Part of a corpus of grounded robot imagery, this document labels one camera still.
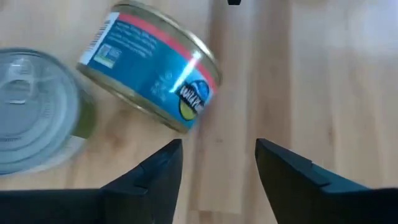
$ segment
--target red stripe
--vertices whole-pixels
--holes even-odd
[[[148,23],[147,21],[128,14],[120,14],[118,19],[120,21],[130,23],[142,30],[145,30],[149,34],[152,34],[153,36],[167,44],[170,48],[174,49],[180,55],[182,55],[186,60],[190,61],[192,59],[191,52],[189,52],[189,50],[187,50],[182,44],[180,44],[178,41],[173,39],[173,37],[169,36],[162,30],[158,29],[156,26]],[[210,88],[213,90],[213,92],[215,92],[217,90],[217,86],[215,84],[214,78],[210,75],[207,69],[201,63],[197,63],[196,68],[206,78]]]

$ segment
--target barcode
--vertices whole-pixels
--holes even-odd
[[[95,34],[94,39],[90,42],[89,46],[87,47],[87,51],[91,51],[94,49],[95,45],[103,35],[104,31],[106,30],[110,22],[111,22],[110,20],[105,21],[104,25],[101,28],[99,28],[99,31]]]

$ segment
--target tin can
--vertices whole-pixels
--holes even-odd
[[[93,131],[95,107],[69,69],[31,49],[0,50],[0,175],[68,159]]]
[[[208,47],[152,7],[122,1],[77,69],[130,105],[186,133],[221,84]]]

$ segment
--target blue label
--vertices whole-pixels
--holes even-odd
[[[213,96],[208,80],[156,36],[114,22],[88,66],[121,82],[190,128]]]

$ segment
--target wooden table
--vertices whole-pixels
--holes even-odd
[[[44,50],[74,67],[112,0],[0,0],[0,47]],[[184,171],[175,223],[275,223],[254,164],[267,138],[369,187],[398,185],[398,2],[147,0],[194,31],[224,72],[188,135],[92,85],[99,104],[83,154],[7,177],[1,189],[100,187],[173,138]]]

